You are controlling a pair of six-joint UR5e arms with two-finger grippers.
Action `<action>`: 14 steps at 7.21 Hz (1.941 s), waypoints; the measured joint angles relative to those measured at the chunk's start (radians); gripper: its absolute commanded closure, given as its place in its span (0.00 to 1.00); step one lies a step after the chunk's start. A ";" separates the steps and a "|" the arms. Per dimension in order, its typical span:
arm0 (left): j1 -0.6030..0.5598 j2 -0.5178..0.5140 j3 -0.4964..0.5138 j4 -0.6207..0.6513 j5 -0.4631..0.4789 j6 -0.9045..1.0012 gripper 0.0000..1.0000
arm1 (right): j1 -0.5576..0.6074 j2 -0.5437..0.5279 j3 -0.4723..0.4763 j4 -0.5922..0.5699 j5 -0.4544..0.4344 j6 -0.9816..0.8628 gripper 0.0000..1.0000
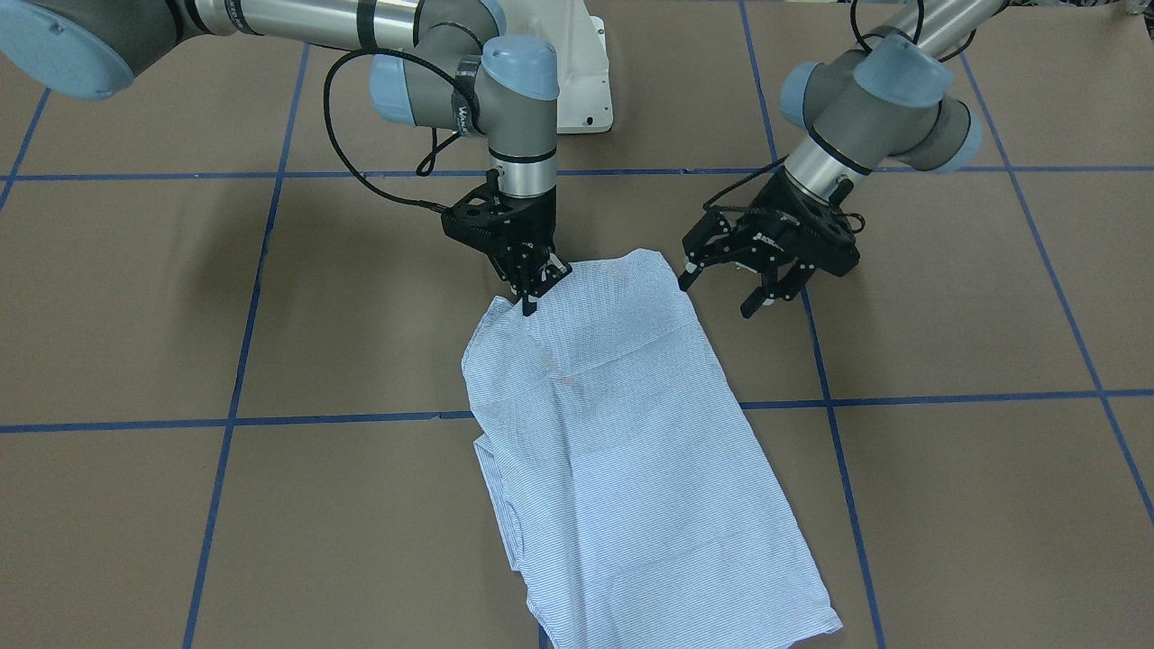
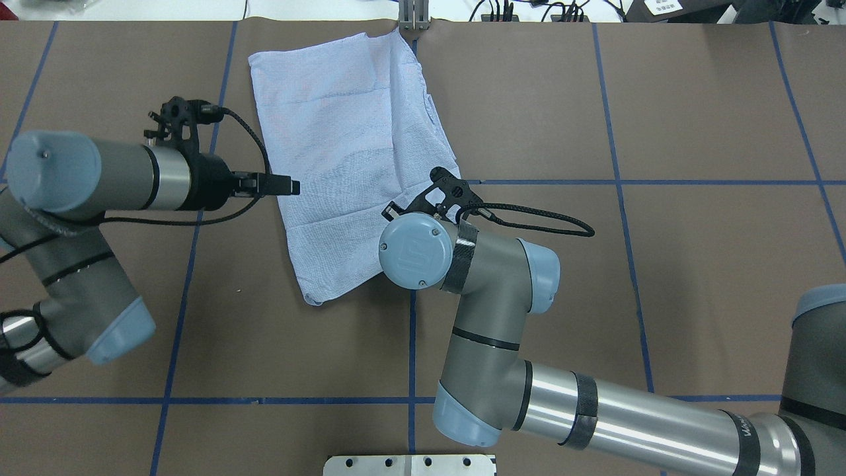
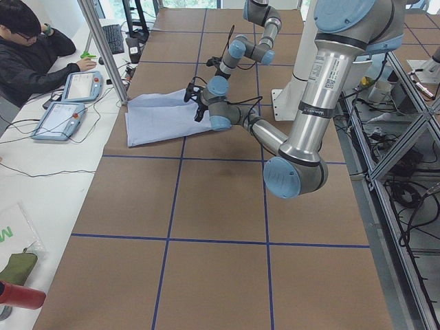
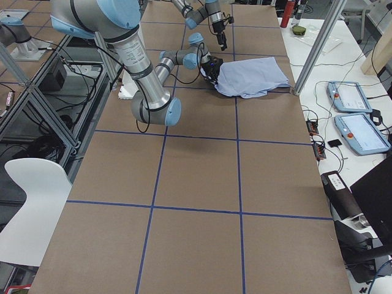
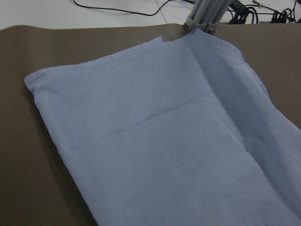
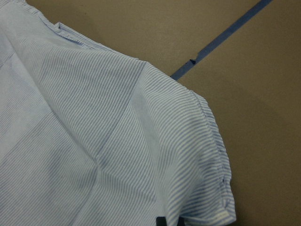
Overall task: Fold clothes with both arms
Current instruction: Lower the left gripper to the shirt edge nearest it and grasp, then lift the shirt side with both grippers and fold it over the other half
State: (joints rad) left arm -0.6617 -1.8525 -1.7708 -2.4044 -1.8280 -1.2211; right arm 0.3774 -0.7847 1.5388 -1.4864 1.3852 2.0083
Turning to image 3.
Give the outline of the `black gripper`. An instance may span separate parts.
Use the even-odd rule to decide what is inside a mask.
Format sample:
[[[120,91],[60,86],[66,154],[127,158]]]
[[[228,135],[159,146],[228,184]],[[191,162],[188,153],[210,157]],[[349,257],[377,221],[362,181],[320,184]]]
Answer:
[[[192,98],[192,101],[194,101],[197,104],[197,110],[194,116],[194,120],[202,120],[204,118],[205,111],[208,110],[208,106],[206,106],[202,102],[200,97]]]

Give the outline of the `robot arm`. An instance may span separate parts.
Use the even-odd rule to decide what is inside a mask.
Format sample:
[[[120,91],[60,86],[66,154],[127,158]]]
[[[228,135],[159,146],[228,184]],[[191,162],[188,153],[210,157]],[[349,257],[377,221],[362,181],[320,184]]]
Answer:
[[[235,37],[221,57],[208,61],[216,68],[215,75],[205,86],[190,82],[184,100],[197,104],[196,121],[208,116],[214,131],[240,125],[272,153],[263,178],[273,195],[289,199],[316,191],[328,178],[320,146],[352,64],[358,56],[381,54],[401,45],[405,7],[405,1],[317,2],[313,13],[317,52],[289,134],[252,108],[227,99],[229,77],[242,58],[268,65],[274,57],[282,21],[267,1],[246,1],[243,8],[244,18],[264,29],[261,40],[251,43],[244,36]]]
[[[269,65],[274,60],[274,43],[282,28],[278,10],[269,1],[245,1],[243,18],[262,27],[262,35],[259,40],[252,40],[245,34],[237,34],[228,41],[222,55],[213,62],[215,76],[229,79],[243,57],[262,65]]]

